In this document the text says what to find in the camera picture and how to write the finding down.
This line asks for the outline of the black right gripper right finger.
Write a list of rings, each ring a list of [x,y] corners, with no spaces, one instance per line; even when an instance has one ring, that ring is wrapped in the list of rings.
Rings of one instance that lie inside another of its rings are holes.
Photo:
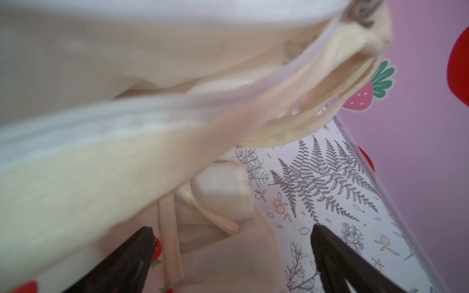
[[[315,225],[311,247],[326,293],[404,293],[324,225]]]

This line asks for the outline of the cream bear print pillow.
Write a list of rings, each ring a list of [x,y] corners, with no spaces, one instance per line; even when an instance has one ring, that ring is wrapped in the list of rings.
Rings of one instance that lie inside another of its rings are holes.
[[[328,123],[387,1],[2,1],[1,291],[65,293],[142,227],[142,293],[284,293],[237,145]]]

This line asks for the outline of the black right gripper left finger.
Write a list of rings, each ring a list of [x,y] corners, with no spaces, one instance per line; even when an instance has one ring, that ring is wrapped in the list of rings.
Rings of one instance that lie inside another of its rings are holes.
[[[66,293],[141,293],[155,251],[153,229],[142,227]]]

